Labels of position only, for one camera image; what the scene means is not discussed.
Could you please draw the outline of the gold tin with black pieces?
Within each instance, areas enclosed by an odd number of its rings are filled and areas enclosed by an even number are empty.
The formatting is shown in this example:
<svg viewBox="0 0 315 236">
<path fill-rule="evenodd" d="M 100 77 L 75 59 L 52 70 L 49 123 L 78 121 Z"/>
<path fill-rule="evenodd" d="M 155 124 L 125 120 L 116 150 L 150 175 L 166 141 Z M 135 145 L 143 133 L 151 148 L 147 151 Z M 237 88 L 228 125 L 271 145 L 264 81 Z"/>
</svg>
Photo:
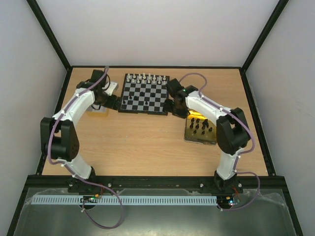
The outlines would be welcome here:
<svg viewBox="0 0 315 236">
<path fill-rule="evenodd" d="M 216 127 L 205 116 L 189 110 L 184 131 L 186 142 L 213 145 L 217 144 Z"/>
</svg>

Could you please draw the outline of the black silver chess board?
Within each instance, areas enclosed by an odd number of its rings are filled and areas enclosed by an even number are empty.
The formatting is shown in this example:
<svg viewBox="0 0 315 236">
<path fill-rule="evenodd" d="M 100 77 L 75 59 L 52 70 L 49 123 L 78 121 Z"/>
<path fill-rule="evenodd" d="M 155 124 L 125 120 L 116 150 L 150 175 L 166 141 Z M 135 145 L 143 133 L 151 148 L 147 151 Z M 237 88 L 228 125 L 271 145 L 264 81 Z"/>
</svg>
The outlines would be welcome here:
<svg viewBox="0 0 315 236">
<path fill-rule="evenodd" d="M 118 111 L 121 113 L 168 115 L 163 110 L 168 98 L 169 76 L 156 74 L 125 74 Z"/>
</svg>

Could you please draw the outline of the silver gold tin lid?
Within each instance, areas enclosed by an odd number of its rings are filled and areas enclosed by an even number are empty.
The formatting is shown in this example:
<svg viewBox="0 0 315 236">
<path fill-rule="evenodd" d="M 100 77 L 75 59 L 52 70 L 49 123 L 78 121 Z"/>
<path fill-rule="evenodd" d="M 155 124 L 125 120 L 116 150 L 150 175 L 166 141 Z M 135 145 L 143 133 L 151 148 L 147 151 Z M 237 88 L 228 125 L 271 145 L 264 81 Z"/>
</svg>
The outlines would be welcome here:
<svg viewBox="0 0 315 236">
<path fill-rule="evenodd" d="M 103 106 L 98 106 L 94 109 L 92 106 L 89 106 L 86 109 L 87 115 L 91 117 L 107 117 L 109 114 L 109 109 Z"/>
</svg>

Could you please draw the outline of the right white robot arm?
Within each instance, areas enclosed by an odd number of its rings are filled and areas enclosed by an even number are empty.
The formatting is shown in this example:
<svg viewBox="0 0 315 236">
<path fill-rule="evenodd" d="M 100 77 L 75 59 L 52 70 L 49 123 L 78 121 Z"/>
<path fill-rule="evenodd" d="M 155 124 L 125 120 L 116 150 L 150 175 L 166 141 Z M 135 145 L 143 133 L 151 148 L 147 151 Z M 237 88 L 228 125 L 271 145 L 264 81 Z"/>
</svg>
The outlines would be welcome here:
<svg viewBox="0 0 315 236">
<path fill-rule="evenodd" d="M 252 138 L 243 110 L 221 106 L 204 96 L 194 86 L 183 87 L 177 79 L 166 85 L 171 99 L 166 99 L 163 109 L 172 115 L 186 118 L 189 110 L 201 113 L 216 126 L 217 144 L 221 149 L 220 163 L 214 173 L 214 185 L 226 192 L 236 181 L 236 165 Z"/>
</svg>

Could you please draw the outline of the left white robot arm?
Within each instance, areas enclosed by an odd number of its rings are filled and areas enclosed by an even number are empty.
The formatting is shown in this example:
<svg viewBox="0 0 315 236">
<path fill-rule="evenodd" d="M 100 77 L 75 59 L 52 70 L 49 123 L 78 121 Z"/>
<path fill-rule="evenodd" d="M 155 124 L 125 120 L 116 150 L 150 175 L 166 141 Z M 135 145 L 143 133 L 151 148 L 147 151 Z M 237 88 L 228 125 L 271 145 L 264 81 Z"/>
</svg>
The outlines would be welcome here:
<svg viewBox="0 0 315 236">
<path fill-rule="evenodd" d="M 118 84 L 110 81 L 109 67 L 94 70 L 90 79 L 81 81 L 66 105 L 51 118 L 40 122 L 41 151 L 52 165 L 62 165 L 74 178 L 89 180 L 95 170 L 79 153 L 76 125 L 93 105 L 117 110 L 119 98 L 113 94 Z"/>
</svg>

